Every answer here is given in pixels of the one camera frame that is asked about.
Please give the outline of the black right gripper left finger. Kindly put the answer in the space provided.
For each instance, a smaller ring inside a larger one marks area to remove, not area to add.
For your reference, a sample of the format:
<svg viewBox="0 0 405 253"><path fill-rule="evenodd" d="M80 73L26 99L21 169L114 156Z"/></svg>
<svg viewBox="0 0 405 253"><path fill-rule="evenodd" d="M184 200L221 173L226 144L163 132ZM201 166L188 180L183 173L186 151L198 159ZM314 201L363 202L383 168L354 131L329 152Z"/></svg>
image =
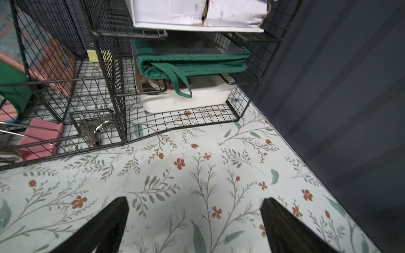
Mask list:
<svg viewBox="0 0 405 253"><path fill-rule="evenodd" d="M127 198L118 197L51 252L117 253L128 214Z"/></svg>

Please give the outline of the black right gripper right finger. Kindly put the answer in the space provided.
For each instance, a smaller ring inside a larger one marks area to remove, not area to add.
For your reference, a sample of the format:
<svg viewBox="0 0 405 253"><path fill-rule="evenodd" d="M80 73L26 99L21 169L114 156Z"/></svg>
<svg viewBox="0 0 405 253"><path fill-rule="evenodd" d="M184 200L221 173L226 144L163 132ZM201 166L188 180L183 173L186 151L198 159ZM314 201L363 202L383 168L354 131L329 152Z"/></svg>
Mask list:
<svg viewBox="0 0 405 253"><path fill-rule="evenodd" d="M336 250L274 198L260 208L272 253L335 253Z"/></svg>

